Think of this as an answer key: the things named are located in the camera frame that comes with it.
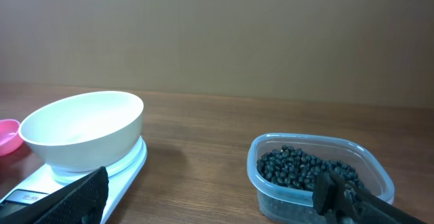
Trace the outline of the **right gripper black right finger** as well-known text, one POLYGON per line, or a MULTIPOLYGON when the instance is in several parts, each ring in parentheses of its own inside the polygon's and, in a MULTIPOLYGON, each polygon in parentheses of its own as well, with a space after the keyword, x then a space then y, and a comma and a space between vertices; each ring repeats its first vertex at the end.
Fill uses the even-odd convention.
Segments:
POLYGON ((317 176, 312 199, 326 223, 425 224, 336 174, 317 176))

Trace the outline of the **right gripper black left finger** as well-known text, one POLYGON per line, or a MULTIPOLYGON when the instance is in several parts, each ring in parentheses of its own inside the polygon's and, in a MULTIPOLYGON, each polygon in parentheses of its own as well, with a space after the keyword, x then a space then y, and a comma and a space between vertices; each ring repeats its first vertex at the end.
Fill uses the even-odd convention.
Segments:
POLYGON ((10 224, 100 224, 109 196, 104 166, 33 204, 1 217, 10 224))

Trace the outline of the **pink scoop with blue handle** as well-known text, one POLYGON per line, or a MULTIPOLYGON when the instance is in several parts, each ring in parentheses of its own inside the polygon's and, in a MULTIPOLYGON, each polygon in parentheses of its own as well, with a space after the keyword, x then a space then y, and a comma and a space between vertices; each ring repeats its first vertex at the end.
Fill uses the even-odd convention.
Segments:
POLYGON ((15 119, 1 120, 1 156, 13 153, 23 144, 23 140, 18 133, 19 128, 20 122, 15 119))

